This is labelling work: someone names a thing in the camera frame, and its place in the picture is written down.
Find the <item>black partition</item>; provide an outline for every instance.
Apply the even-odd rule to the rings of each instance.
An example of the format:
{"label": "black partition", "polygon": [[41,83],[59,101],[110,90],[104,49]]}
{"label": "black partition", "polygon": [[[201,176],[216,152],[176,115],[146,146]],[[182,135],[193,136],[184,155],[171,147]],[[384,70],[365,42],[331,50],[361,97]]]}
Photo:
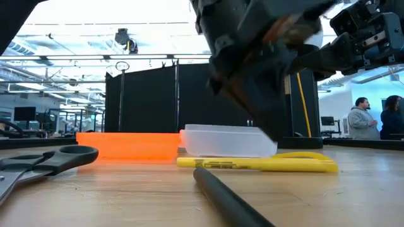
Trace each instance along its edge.
{"label": "black partition", "polygon": [[186,124],[247,126],[249,116],[207,86],[207,64],[179,65],[179,128]]}
{"label": "black partition", "polygon": [[119,95],[121,77],[113,78],[109,73],[105,76],[105,132],[119,131]]}
{"label": "black partition", "polygon": [[[105,131],[119,131],[121,78],[107,78]],[[126,73],[122,132],[177,132],[175,67]]]}

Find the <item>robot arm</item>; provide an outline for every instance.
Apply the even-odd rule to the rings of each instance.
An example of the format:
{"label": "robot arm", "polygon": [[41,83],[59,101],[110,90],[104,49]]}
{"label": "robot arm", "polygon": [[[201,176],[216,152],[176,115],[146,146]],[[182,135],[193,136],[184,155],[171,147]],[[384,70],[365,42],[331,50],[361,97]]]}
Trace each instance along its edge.
{"label": "robot arm", "polygon": [[330,23],[338,38],[322,49],[304,42],[320,31],[319,17],[336,1],[190,1],[212,53],[211,88],[247,111],[274,141],[283,136],[286,75],[310,68],[322,80],[336,71],[404,61],[400,14],[390,12],[404,6],[399,1],[358,1],[344,9]]}
{"label": "robot arm", "polygon": [[308,67],[328,77],[335,71],[349,75],[404,62],[403,18],[386,11],[393,4],[398,1],[358,1],[344,9],[330,21],[338,38],[319,51],[296,58],[295,69]]}

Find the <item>black scissors handle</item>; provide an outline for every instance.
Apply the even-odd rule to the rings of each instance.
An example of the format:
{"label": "black scissors handle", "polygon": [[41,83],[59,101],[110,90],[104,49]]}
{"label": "black scissors handle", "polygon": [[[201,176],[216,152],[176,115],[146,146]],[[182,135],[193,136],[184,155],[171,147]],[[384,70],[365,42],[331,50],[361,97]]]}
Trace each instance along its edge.
{"label": "black scissors handle", "polygon": [[98,157],[98,150],[88,146],[66,146],[44,153],[43,156],[50,158],[34,165],[32,170],[52,171],[48,176],[54,176],[71,168],[92,163]]}
{"label": "black scissors handle", "polygon": [[42,154],[21,155],[0,160],[0,171],[5,169],[27,169],[31,170],[36,164],[47,159]]}

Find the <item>clear plastic container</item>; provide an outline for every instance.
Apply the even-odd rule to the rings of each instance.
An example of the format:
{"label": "clear plastic container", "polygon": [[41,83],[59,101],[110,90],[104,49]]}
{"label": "clear plastic container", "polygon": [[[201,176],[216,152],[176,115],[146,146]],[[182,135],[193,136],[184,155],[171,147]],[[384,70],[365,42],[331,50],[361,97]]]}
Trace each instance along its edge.
{"label": "clear plastic container", "polygon": [[267,158],[277,151],[276,143],[257,127],[186,125],[180,135],[193,156]]}

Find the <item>computer screen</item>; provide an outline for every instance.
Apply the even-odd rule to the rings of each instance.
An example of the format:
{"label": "computer screen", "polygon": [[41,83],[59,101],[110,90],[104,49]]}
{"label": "computer screen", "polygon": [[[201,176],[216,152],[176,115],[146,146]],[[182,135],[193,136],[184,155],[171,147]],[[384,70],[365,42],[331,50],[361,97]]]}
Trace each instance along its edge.
{"label": "computer screen", "polygon": [[333,125],[335,125],[334,117],[321,117],[321,124],[323,126],[333,126]]}
{"label": "computer screen", "polygon": [[15,107],[14,121],[35,120],[36,112],[37,112],[36,107]]}

